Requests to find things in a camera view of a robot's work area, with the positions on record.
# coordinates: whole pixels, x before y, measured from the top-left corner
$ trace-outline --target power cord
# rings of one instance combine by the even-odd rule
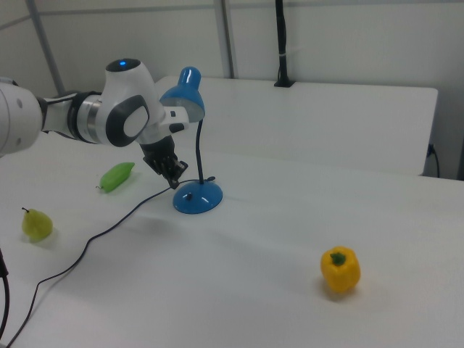
[[[211,176],[209,177],[208,179],[206,179],[206,181],[213,181],[215,180],[215,177],[214,176]],[[180,183],[188,183],[190,181],[196,181],[195,179],[192,179],[192,180],[185,180],[185,181],[181,181]],[[84,249],[82,251],[82,253],[80,254],[79,258],[68,268],[66,268],[65,270],[63,270],[62,272],[58,273],[58,274],[55,274],[55,275],[52,275],[51,277],[48,277],[48,278],[45,278],[41,281],[39,281],[37,283],[37,286],[36,286],[36,290],[34,291],[34,296],[32,298],[32,302],[30,303],[30,308],[29,308],[29,312],[28,314],[26,315],[26,318],[24,319],[24,321],[22,322],[22,325],[21,327],[19,328],[19,330],[17,331],[17,333],[14,335],[14,337],[12,338],[12,340],[8,343],[7,347],[6,348],[10,348],[13,344],[13,342],[16,341],[17,337],[21,334],[21,331],[24,329],[24,327],[26,326],[26,324],[28,323],[29,321],[29,318],[30,318],[30,314],[32,313],[33,311],[33,308],[34,308],[34,303],[36,302],[36,297],[37,297],[37,291],[38,291],[38,287],[42,284],[42,283],[45,283],[46,281],[50,281],[51,279],[54,279],[54,278],[57,278],[59,276],[62,276],[63,274],[65,273],[68,273],[70,271],[72,271],[77,265],[79,265],[80,261],[82,261],[84,255],[86,254],[87,252],[87,248],[88,246],[90,245],[90,243],[92,241],[94,241],[95,239],[97,238],[100,238],[102,236],[104,236],[105,234],[113,231],[116,227],[118,227],[124,220],[126,220],[127,218],[129,218],[139,207],[141,207],[143,204],[147,203],[150,199],[153,199],[157,196],[159,196],[160,194],[163,194],[165,193],[166,191],[169,191],[171,188],[168,187],[160,192],[158,192],[157,194],[154,194],[146,199],[144,199],[142,202],[138,203],[128,214],[126,214],[121,220],[119,220],[117,223],[115,223],[113,226],[111,226],[110,228],[108,228],[107,230],[105,230],[104,232],[101,232],[99,234],[96,234],[95,236],[91,237],[86,245],[84,246]]]
[[[0,250],[0,277],[3,280],[3,286],[4,286],[4,291],[5,291],[5,307],[3,311],[3,318],[1,319],[1,325],[0,325],[0,339],[3,336],[3,333],[5,332],[5,327],[7,326],[7,320],[8,320],[8,313],[9,313],[9,284],[8,284],[8,270],[5,265],[5,261],[3,261],[3,254],[1,253]]]
[[[435,146],[433,144],[429,144],[427,148],[427,158],[429,158],[432,154],[435,156],[436,176],[437,178],[439,178],[440,177],[440,164],[438,162],[438,154],[436,154]]]

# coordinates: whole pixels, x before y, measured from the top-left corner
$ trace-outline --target table surface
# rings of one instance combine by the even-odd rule
[[[68,276],[43,285],[14,347],[462,346],[461,182],[234,154],[210,146],[223,129],[207,125],[204,174],[217,177],[220,205],[183,215],[172,190],[147,202],[95,240]],[[194,133],[175,137],[191,165],[185,179],[196,177]],[[141,155],[136,144],[41,134],[31,149],[1,159],[0,243],[12,292],[2,343],[38,281],[167,187]],[[135,162],[133,174],[101,193],[99,178],[119,162]],[[52,235],[30,243],[21,207],[46,212]],[[319,270],[336,245],[353,248],[362,268],[344,296],[326,288]]]
[[[177,78],[158,81],[160,94]],[[203,141],[215,151],[420,175],[438,91],[432,88],[204,78]],[[191,138],[179,144],[191,146]]]

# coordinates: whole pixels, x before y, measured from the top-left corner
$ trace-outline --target yellow bell pepper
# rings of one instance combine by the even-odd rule
[[[320,271],[328,286],[339,293],[354,287],[361,278],[356,254],[345,246],[325,252],[320,259]]]

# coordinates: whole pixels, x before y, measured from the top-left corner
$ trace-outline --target blue desk lamp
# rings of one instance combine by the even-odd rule
[[[190,123],[198,122],[196,132],[196,163],[199,180],[182,186],[174,195],[173,205],[186,214],[200,214],[216,207],[223,199],[220,187],[210,180],[203,179],[202,159],[200,157],[199,136],[202,131],[204,104],[198,87],[202,76],[195,67],[182,69],[177,86],[172,87],[159,100],[166,107],[184,107]]]

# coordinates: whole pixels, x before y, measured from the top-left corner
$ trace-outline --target white table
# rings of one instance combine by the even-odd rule
[[[176,143],[192,143],[194,131]],[[44,284],[13,347],[461,347],[461,182],[233,154],[212,149],[215,131],[223,128],[205,122],[203,164],[224,191],[220,205],[182,215],[169,191],[141,207],[69,276]],[[184,178],[195,178],[193,143],[177,154],[191,165]],[[100,175],[126,161],[136,162],[130,179],[99,193]],[[43,134],[0,163],[12,290],[5,343],[37,281],[167,184],[135,144]],[[21,207],[46,212],[57,230],[29,244]],[[345,297],[328,292],[319,271],[322,253],[339,244],[362,268]]]

